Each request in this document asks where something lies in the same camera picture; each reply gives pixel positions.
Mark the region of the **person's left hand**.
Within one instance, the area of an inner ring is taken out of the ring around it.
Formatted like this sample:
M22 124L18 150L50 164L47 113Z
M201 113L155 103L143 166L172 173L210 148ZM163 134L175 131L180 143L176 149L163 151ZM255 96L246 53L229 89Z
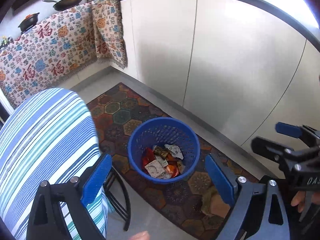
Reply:
M150 240L150 235L148 231L142 231L130 237L129 240Z

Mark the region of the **person's right hand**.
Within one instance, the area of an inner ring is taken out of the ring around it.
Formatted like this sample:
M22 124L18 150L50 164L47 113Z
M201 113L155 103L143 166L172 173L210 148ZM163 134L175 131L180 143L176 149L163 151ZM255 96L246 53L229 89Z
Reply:
M302 213L302 211L304 210L305 198L306 198L306 192L298 191L291 200L291 206L296 207L298 213Z

